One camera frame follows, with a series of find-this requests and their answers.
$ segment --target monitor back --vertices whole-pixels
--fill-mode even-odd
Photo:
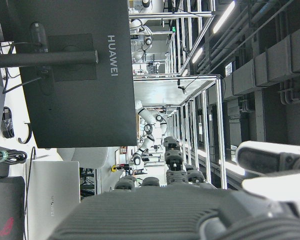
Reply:
[[[39,22],[49,52],[98,53],[97,64],[54,65],[48,78],[23,86],[37,146],[136,145],[127,1],[7,1],[15,42],[31,42],[30,26]],[[34,52],[30,44],[16,50]],[[21,67],[20,73],[25,82],[38,77],[38,67]]]

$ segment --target silver laptop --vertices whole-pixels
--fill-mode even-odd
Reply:
[[[46,240],[79,203],[79,162],[34,160],[28,191],[28,239]]]

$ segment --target metal frame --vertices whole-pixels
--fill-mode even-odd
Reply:
[[[176,110],[176,138],[180,140],[180,108]]]
[[[191,163],[191,142],[190,142],[190,123],[189,123],[189,106],[188,103],[185,104],[185,133],[186,133],[186,142],[188,144],[188,164]]]
[[[209,123],[207,117],[207,92],[202,91],[202,127],[203,127],[203,138],[204,138],[204,149],[206,153],[205,157],[205,174],[206,181],[211,184],[211,165],[210,165],[210,149],[209,149]]]
[[[177,12],[161,12],[161,13],[133,13],[129,15],[129,19],[148,19],[148,20],[177,20],[176,27],[177,32],[158,32],[158,34],[172,34],[171,41],[169,43],[169,49],[165,59],[165,73],[164,74],[147,74],[143,76],[133,76],[133,81],[135,82],[164,82],[164,81],[178,81],[178,80],[194,80],[195,78],[206,79],[209,81],[208,84],[205,84],[203,87],[198,88],[193,94],[188,96],[182,103],[176,105],[169,105],[169,107],[177,107],[176,113],[172,114],[172,118],[169,117],[167,120],[167,132],[169,135],[174,135],[176,138],[180,138],[180,131],[182,132],[182,145],[184,147],[183,158],[186,159],[185,151],[185,138],[188,139],[188,163],[191,164],[191,144],[190,144],[190,124],[189,124],[189,113],[188,113],[188,102],[193,100],[192,109],[196,109],[196,104],[194,99],[199,94],[202,94],[202,109],[203,109],[203,127],[204,127],[204,142],[205,142],[205,151],[206,151],[206,178],[209,183],[211,183],[211,167],[210,167],[210,153],[209,153],[209,135],[208,135],[208,119],[207,119],[207,93],[206,90],[211,86],[215,85],[216,89],[216,107],[217,107],[217,124],[218,124],[218,140],[219,140],[219,154],[220,154],[220,171],[221,171],[221,187],[227,189],[227,175],[226,175],[226,153],[225,153],[225,137],[224,137],[224,126],[223,126],[223,108],[222,108],[222,90],[221,90],[221,78],[219,75],[197,75],[194,76],[181,76],[182,73],[188,66],[188,63],[191,57],[197,51],[197,47],[200,44],[200,41],[206,34],[209,26],[211,25],[216,11],[216,0],[210,0],[210,10],[211,11],[202,11],[201,0],[197,0],[197,11],[191,12],[190,0],[187,0],[187,10],[188,12],[181,11],[184,9],[183,1],[180,1]],[[202,26],[202,18],[205,18],[204,25]],[[188,49],[190,53],[188,56],[184,54],[183,49],[186,46],[185,39],[185,18],[188,18],[188,29],[189,29],[189,46]],[[198,18],[198,38],[195,40],[192,46],[192,18]],[[180,107],[185,106],[185,116],[183,110]],[[182,111],[181,122],[179,121],[179,111]],[[197,125],[196,111],[192,113],[193,125]],[[193,144],[194,144],[194,153],[195,153],[195,164],[199,168],[199,158],[198,158],[198,139],[197,139],[197,128],[193,128]]]
[[[172,20],[182,18],[211,18],[213,13],[211,11],[192,11],[184,12],[177,11],[171,12],[160,12],[160,13],[130,13],[129,19],[148,19],[148,20]]]
[[[193,133],[193,149],[194,149],[194,162],[198,170],[199,167],[199,156],[198,156],[198,136],[197,136],[197,111],[196,111],[196,102],[195,98],[192,99],[192,133]]]

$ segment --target light fixture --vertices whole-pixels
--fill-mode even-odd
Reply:
[[[187,75],[187,73],[188,73],[188,69],[186,68],[181,76],[184,77],[185,75]]]
[[[228,8],[225,10],[225,12],[223,13],[223,15],[221,16],[221,18],[219,19],[219,21],[216,23],[216,25],[213,28],[213,33],[215,34],[216,32],[218,32],[218,30],[221,28],[222,24],[224,24],[224,22],[227,20],[227,18],[229,17],[230,13],[232,12],[232,10],[235,8],[236,2],[232,1],[230,3],[230,5],[228,6]]]
[[[196,54],[194,55],[194,58],[192,59],[192,63],[193,63],[193,64],[198,60],[198,58],[199,58],[200,54],[202,54],[203,50],[204,50],[203,47],[201,47],[201,48],[196,52]]]

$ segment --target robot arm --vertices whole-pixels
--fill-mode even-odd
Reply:
[[[142,0],[143,9],[140,11],[141,14],[151,14],[153,12],[152,0]],[[130,31],[138,30],[148,21],[148,19],[135,19],[130,23]]]
[[[138,100],[135,102],[135,110],[140,115],[140,117],[142,117],[147,123],[144,126],[144,130],[147,134],[147,137],[144,140],[141,147],[138,149],[138,151],[136,151],[132,156],[134,164],[140,165],[142,161],[141,156],[143,152],[146,149],[149,149],[155,143],[155,140],[161,137],[162,133],[160,128],[157,128],[159,129],[159,131],[158,130],[153,131],[153,128],[159,125],[159,121],[157,120],[159,118],[158,116],[156,116],[155,118],[150,111],[144,108],[141,101]]]

